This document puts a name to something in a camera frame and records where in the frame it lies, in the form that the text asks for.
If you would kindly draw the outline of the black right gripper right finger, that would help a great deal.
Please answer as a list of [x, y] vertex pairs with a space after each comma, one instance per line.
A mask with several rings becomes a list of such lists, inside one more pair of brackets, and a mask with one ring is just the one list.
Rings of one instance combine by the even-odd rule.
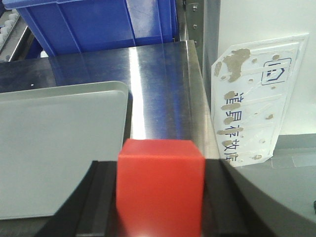
[[316, 224], [252, 184], [228, 162], [205, 164], [205, 237], [314, 237]]

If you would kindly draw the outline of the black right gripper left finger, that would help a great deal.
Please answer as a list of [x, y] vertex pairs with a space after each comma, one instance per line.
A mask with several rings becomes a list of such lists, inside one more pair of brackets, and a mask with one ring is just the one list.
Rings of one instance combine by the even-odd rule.
[[37, 237], [116, 237], [116, 161], [93, 161]]

